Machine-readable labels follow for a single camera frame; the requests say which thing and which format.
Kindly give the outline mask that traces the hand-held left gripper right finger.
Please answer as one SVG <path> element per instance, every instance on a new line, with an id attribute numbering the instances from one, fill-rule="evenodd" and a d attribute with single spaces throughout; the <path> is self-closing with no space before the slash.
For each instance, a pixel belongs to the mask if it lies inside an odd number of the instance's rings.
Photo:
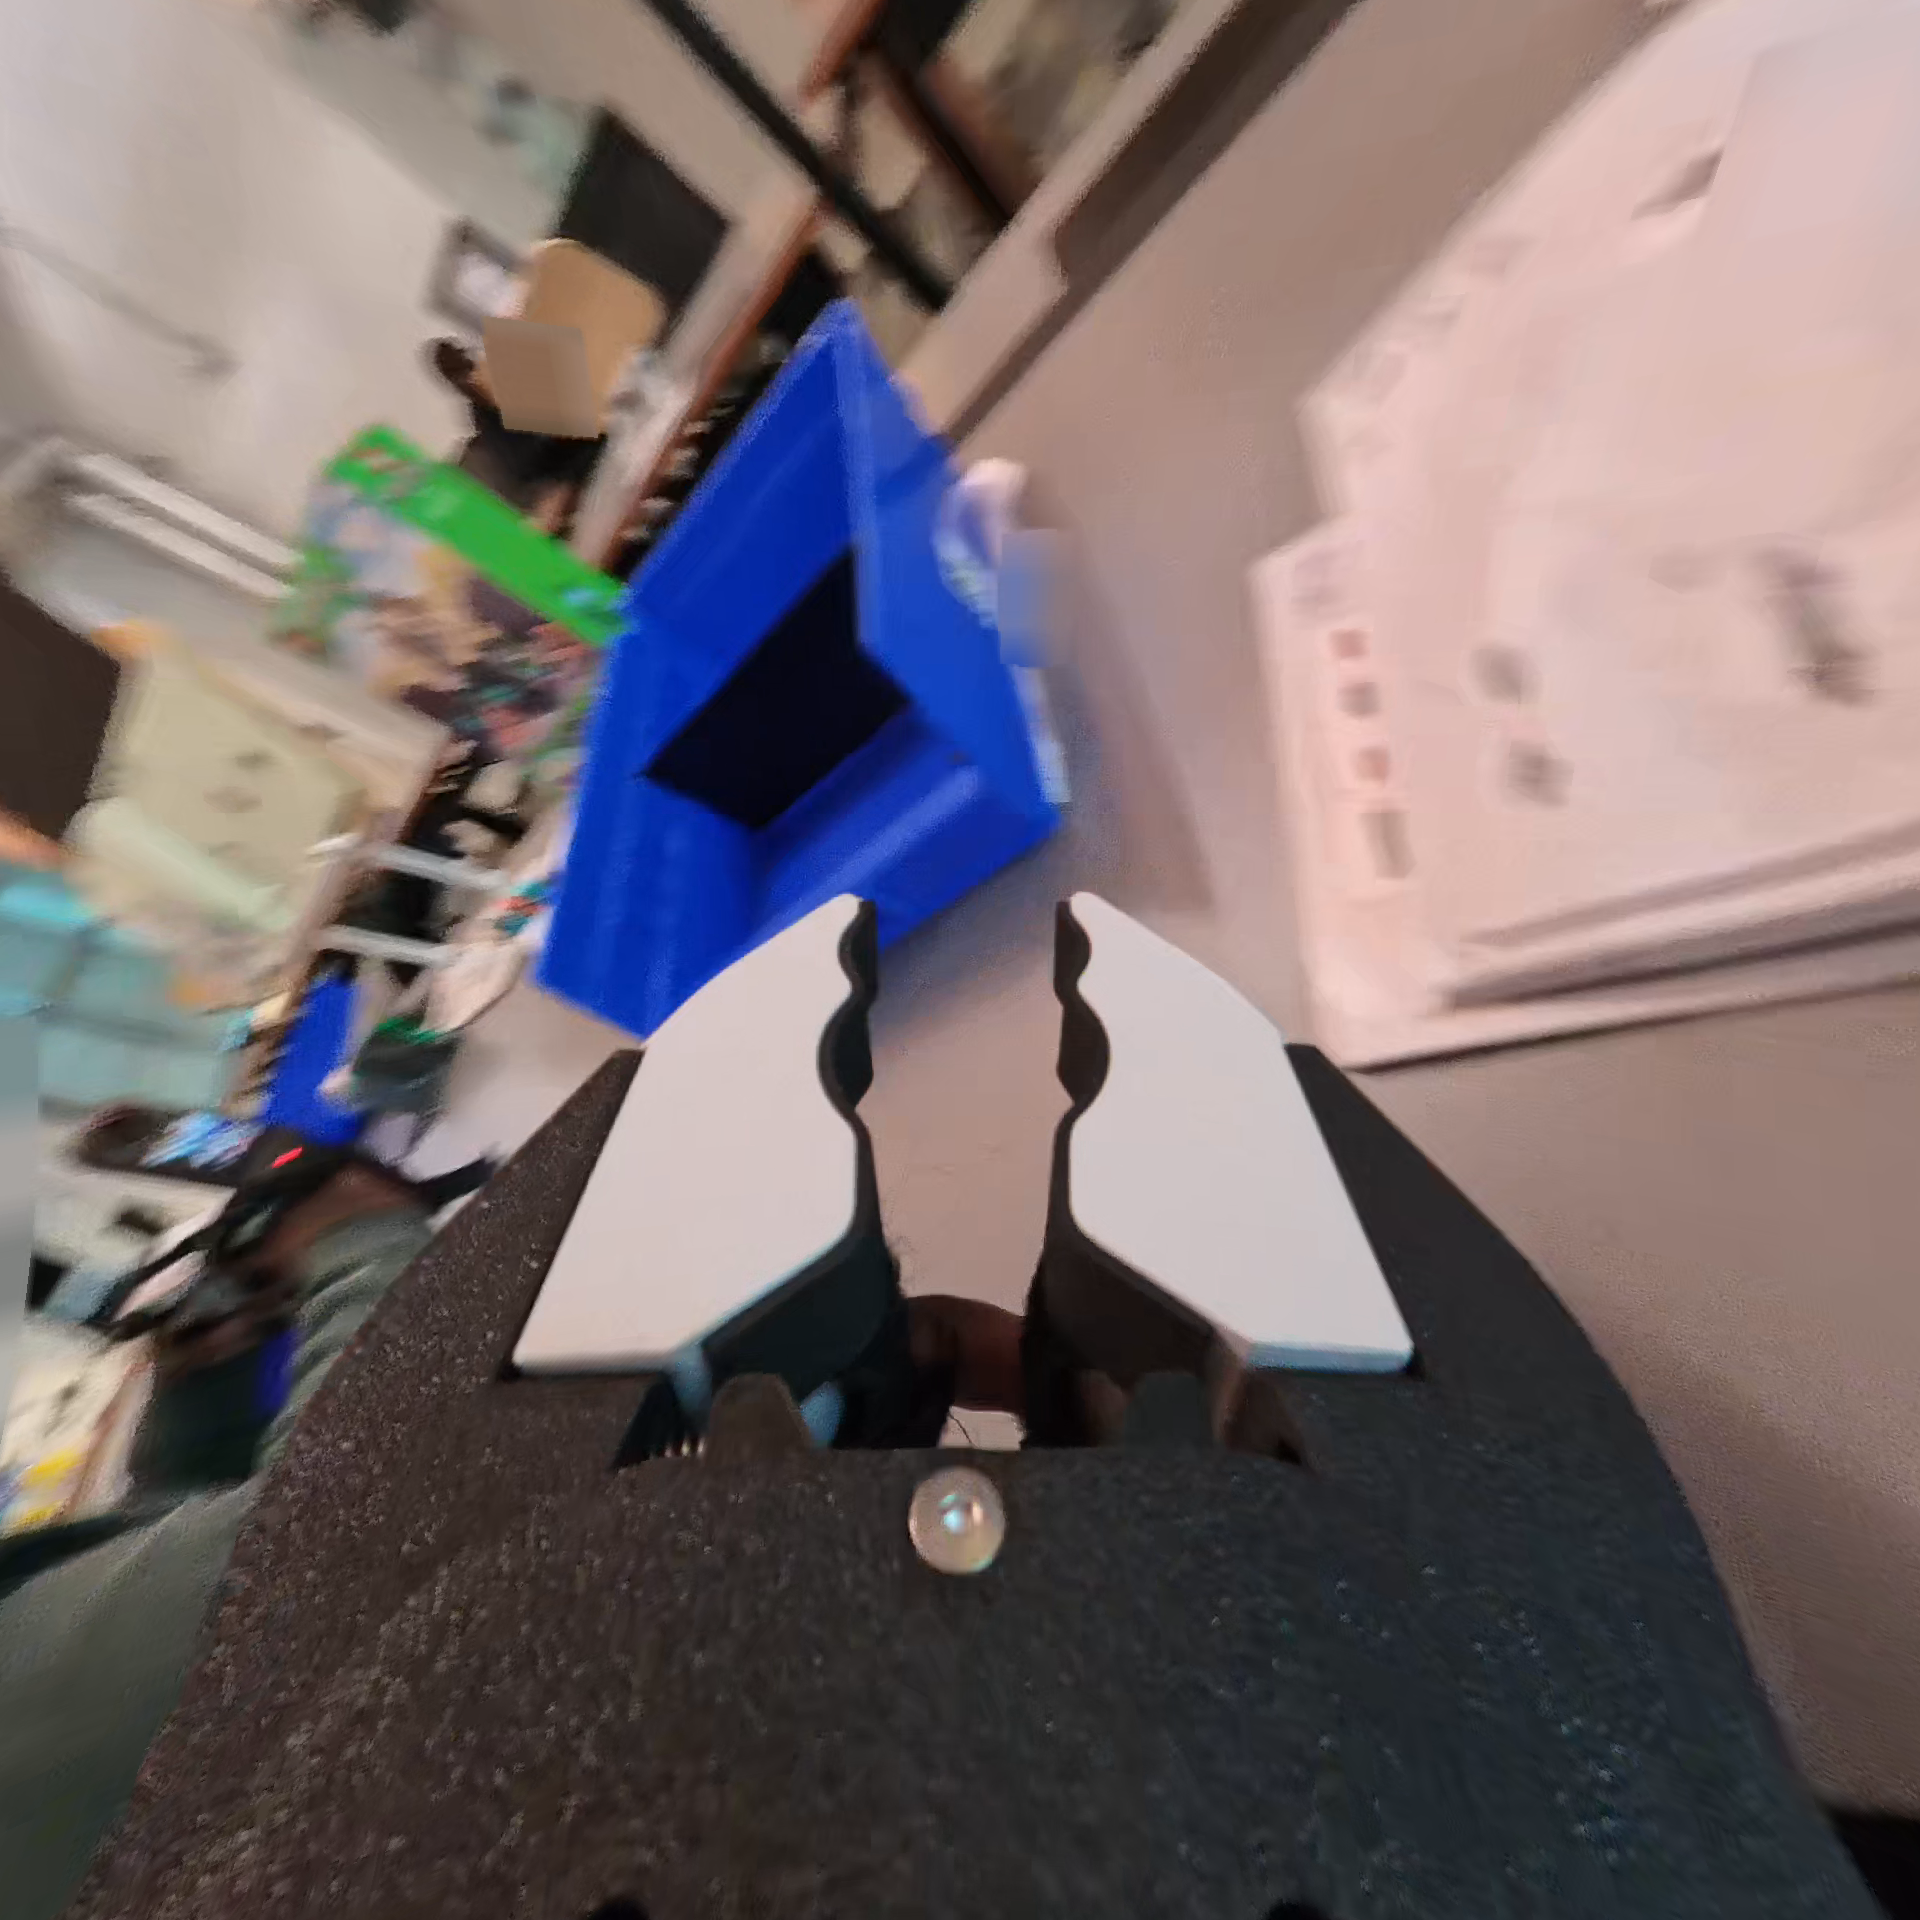
<path id="1" fill-rule="evenodd" d="M 1094 893 L 1057 905 L 1068 1110 L 1039 1309 L 1104 1376 L 1395 1376 L 1412 1335 L 1283 1032 Z"/>

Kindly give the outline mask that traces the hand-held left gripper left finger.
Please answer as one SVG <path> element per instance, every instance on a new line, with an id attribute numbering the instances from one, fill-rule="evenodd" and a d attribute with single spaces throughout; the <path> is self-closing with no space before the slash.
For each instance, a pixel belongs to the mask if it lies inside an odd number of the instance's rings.
<path id="1" fill-rule="evenodd" d="M 880 1225 L 878 911 L 835 895 L 707 981 L 639 1049 L 511 1345 L 519 1376 L 737 1376 L 843 1397 L 897 1305 Z"/>

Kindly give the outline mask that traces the grey desk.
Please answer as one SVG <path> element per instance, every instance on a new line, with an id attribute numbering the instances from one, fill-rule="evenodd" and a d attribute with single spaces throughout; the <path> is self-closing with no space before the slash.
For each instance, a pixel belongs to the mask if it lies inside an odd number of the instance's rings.
<path id="1" fill-rule="evenodd" d="M 1020 1305 L 1089 888 L 1312 1038 L 1247 572 L 1316 520 L 1294 402 L 1641 5 L 1233 5 L 956 423 L 1057 533 L 1073 808 L 880 960 L 867 1106 L 920 1288 Z M 1916 1814 L 1916 990 L 1365 1078 L 1621 1376 L 1819 1797 Z"/>

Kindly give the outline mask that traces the blue plastic storage bin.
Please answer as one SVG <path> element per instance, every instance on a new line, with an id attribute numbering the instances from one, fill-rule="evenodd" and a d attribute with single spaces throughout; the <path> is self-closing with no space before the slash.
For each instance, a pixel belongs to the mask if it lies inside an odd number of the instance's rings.
<path id="1" fill-rule="evenodd" d="M 947 438 L 829 304 L 622 597 L 549 992 L 646 1038 L 835 895 L 888 945 L 1056 831 L 965 511 Z"/>

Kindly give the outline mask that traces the small blue bin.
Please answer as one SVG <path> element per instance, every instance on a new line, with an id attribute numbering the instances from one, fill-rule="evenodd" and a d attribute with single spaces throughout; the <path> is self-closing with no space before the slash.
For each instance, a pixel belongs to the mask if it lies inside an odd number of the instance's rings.
<path id="1" fill-rule="evenodd" d="M 356 981 L 325 970 L 304 990 L 270 1069 L 259 1121 L 318 1144 L 353 1144 L 367 1114 L 345 1095 L 326 1093 L 332 1076 L 352 1060 Z"/>

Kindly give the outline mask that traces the black hand-held device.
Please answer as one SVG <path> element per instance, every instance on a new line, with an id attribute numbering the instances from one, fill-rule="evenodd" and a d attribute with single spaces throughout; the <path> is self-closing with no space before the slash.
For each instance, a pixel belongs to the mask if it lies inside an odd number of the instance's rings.
<path id="1" fill-rule="evenodd" d="M 238 1186 L 196 1229 L 111 1280 L 81 1326 L 111 1341 L 161 1345 L 276 1327 L 304 1288 L 304 1262 L 329 1233 L 396 1217 L 421 1225 L 479 1193 L 499 1158 L 415 1176 L 356 1143 L 271 1127 L 240 1162 Z"/>

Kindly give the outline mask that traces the cream drawer cabinet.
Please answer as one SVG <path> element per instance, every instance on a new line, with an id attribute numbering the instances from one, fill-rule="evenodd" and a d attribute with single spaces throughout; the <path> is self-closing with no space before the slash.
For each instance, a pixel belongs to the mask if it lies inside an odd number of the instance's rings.
<path id="1" fill-rule="evenodd" d="M 404 823 L 443 725 L 271 648 L 206 654 L 110 631 L 128 669 L 63 872 L 110 920 L 175 950 L 278 943 L 326 887 L 323 849 Z"/>

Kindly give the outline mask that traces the green cardboard box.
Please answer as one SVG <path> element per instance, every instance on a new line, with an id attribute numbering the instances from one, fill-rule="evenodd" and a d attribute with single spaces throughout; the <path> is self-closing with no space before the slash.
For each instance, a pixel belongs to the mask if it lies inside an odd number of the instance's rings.
<path id="1" fill-rule="evenodd" d="M 372 557 L 367 535 L 401 537 L 408 554 L 435 548 L 555 621 L 589 647 L 609 647 L 624 585 L 539 530 L 468 470 L 429 457 L 391 425 L 353 433 L 318 468 L 304 535 L 311 550 Z"/>

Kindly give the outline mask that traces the brown cardboard box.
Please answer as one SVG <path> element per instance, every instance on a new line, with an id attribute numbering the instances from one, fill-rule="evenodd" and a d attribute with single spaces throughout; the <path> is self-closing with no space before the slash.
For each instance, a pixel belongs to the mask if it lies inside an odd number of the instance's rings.
<path id="1" fill-rule="evenodd" d="M 481 327 L 481 376 L 502 425 L 599 441 L 629 361 L 665 327 L 659 289 L 566 238 L 526 258 L 519 310 Z"/>

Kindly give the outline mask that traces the metal storage shelf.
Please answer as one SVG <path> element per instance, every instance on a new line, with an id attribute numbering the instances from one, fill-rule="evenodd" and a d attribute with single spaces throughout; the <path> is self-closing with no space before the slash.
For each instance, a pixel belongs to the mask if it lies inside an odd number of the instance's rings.
<path id="1" fill-rule="evenodd" d="M 727 36 L 774 5 L 668 5 L 663 70 L 725 97 L 759 176 L 695 222 L 688 165 L 609 106 L 559 233 L 668 302 L 631 407 L 572 511 L 606 572 L 665 528 L 774 369 L 852 300 L 937 429 L 987 414 L 1068 296 L 1089 293 L 1184 188 L 1173 152 L 1236 70 L 1246 5 L 785 5 L 774 76 Z"/>

